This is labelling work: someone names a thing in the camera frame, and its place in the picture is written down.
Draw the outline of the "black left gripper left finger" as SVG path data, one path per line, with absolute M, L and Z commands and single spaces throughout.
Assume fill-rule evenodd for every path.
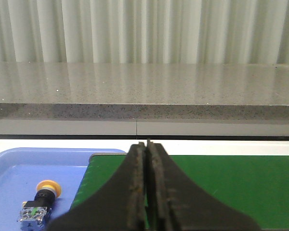
M 145 144 L 133 144 L 110 178 L 93 190 L 92 155 L 68 212 L 53 219 L 49 231 L 144 231 Z

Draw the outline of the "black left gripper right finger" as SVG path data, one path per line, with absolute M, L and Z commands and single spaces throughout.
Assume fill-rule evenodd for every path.
M 147 142 L 148 220 L 155 231 L 259 231 L 250 216 L 194 183 L 159 143 Z

